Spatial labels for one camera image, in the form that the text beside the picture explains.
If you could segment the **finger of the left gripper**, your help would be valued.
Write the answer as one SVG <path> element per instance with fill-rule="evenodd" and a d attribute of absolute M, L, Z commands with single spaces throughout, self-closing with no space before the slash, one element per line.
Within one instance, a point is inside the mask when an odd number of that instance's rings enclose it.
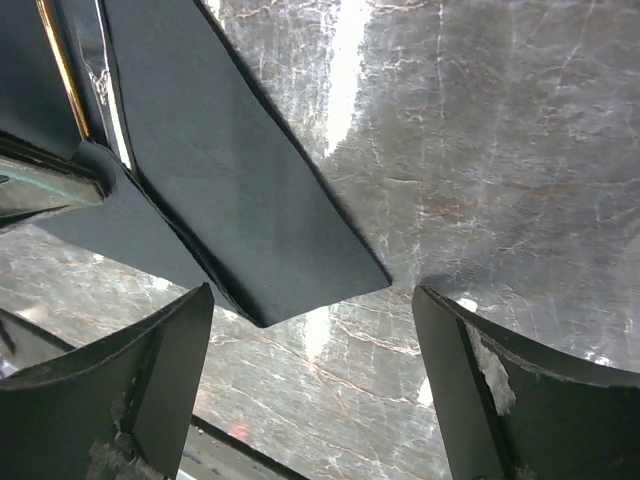
<path fill-rule="evenodd" d="M 108 184 L 95 171 L 1 134 L 3 230 L 100 205 L 108 194 Z"/>

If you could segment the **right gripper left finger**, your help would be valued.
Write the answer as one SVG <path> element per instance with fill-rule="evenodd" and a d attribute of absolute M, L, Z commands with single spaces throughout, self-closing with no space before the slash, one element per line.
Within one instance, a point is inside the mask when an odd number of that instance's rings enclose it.
<path fill-rule="evenodd" d="M 4 479 L 173 479 L 214 310 L 208 284 L 1 380 Z"/>

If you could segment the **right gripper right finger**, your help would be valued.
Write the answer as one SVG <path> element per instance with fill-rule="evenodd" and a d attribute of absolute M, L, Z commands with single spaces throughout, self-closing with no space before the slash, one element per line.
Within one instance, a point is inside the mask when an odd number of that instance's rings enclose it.
<path fill-rule="evenodd" d="M 412 311 L 453 478 L 638 478 L 638 374 L 533 341 L 423 285 Z"/>

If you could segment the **gold spoon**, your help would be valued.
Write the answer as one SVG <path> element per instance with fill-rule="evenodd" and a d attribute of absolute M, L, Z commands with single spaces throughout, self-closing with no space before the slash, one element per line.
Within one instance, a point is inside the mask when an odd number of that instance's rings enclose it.
<path fill-rule="evenodd" d="M 43 28 L 45 30 L 45 34 L 47 36 L 51 51 L 56 62 L 56 66 L 64 85 L 64 89 L 73 113 L 77 129 L 82 138 L 88 139 L 91 134 L 89 123 L 87 121 L 81 98 L 79 96 L 79 92 L 72 75 L 71 65 L 69 63 L 62 34 L 54 18 L 52 4 L 50 1 L 37 0 L 36 5 L 39 11 L 41 22 L 43 24 Z"/>

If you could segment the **silver table knife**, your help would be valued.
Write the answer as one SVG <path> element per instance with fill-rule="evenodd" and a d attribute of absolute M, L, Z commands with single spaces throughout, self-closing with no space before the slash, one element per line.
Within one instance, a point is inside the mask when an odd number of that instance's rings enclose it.
<path fill-rule="evenodd" d="M 120 122 L 109 67 L 106 27 L 99 1 L 67 1 L 72 38 L 79 47 L 83 74 L 97 106 L 106 145 L 131 171 L 132 162 Z"/>

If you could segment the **black paper napkin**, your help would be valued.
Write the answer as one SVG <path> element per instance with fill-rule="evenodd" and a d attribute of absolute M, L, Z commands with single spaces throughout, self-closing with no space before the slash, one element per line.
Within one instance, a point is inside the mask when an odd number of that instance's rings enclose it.
<path fill-rule="evenodd" d="M 129 171 L 106 145 L 72 38 L 50 1 L 89 123 L 81 137 L 36 1 L 1 5 L 1 134 L 87 167 L 100 205 L 33 224 L 267 328 L 392 279 L 199 1 L 99 1 Z"/>

